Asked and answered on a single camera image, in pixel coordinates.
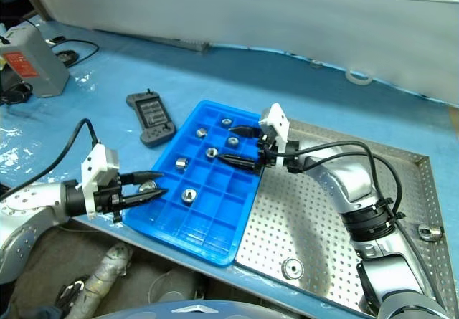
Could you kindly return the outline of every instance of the red label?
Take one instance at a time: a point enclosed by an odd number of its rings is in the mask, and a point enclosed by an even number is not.
[[[3,57],[20,77],[38,77],[38,73],[21,52],[7,52]]]

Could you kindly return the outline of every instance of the blue tray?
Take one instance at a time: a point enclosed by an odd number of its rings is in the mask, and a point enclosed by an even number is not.
[[[169,192],[150,204],[129,209],[124,222],[135,230],[172,244],[213,264],[226,266],[237,253],[260,177],[236,170],[218,159],[209,159],[206,149],[257,158],[256,139],[241,138],[236,148],[226,141],[231,126],[258,126],[259,115],[210,101],[200,102],[156,162],[153,170],[164,173],[156,183]],[[198,138],[199,128],[207,136]],[[185,172],[176,169],[177,158],[187,158]],[[197,191],[191,206],[181,200],[184,189]]]

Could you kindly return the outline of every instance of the perforated metal plate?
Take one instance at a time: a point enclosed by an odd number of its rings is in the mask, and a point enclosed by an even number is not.
[[[324,142],[357,139],[292,120],[289,139],[304,138]],[[417,234],[418,224],[443,225],[429,158],[364,142],[397,170],[404,194],[400,210],[407,215],[402,224],[436,279],[449,314],[458,319],[458,300],[446,238],[438,243],[424,242]],[[367,165],[365,158],[349,158]],[[394,199],[396,186],[390,172],[381,163],[377,163],[377,172],[383,194]],[[303,263],[304,274],[300,279],[284,277],[281,267],[287,258]],[[305,174],[265,169],[236,256],[237,263],[361,312],[359,303],[363,290],[356,271],[358,261],[331,199],[318,183]]]

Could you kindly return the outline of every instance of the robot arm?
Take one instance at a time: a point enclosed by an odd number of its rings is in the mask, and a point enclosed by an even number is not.
[[[357,265],[365,297],[380,318],[447,318],[434,300],[429,278],[374,180],[360,164],[336,158],[340,147],[316,148],[320,141],[289,141],[289,122],[279,104],[265,110],[260,128],[235,127],[232,132],[244,137],[259,137],[259,159],[220,155],[221,161],[245,170],[259,171],[265,166],[286,167],[291,173],[306,172],[333,199],[333,207],[351,237],[361,258]]]
[[[119,168],[116,151],[97,143],[81,165],[81,184],[71,180],[29,185],[0,201],[0,284],[20,275],[34,243],[50,227],[82,214],[92,219],[99,212],[113,212],[113,221],[119,222],[122,209],[145,204],[167,192],[154,186],[161,173],[119,174]],[[153,186],[131,196],[122,194],[122,185],[145,183]]]

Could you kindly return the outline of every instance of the blue table surface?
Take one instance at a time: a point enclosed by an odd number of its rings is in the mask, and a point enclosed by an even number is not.
[[[0,181],[26,181],[48,166],[77,121],[90,118],[99,139],[119,153],[121,171],[150,169],[165,145],[147,148],[126,96],[158,92],[177,127],[200,100],[260,113],[279,102],[289,118],[406,149],[430,157],[455,270],[459,270],[459,143],[448,107],[373,82],[358,86],[344,73],[314,69],[307,62],[269,52],[210,49],[206,54],[107,32],[89,31],[34,18],[45,38],[63,34],[88,39],[101,50],[70,68],[59,97],[0,107]],[[81,55],[91,46],[68,43],[56,49]],[[44,181],[80,180],[80,162],[90,150],[84,131]],[[356,313],[269,280],[237,265],[219,268],[149,239],[107,216],[89,222],[120,239],[317,318],[359,318]]]

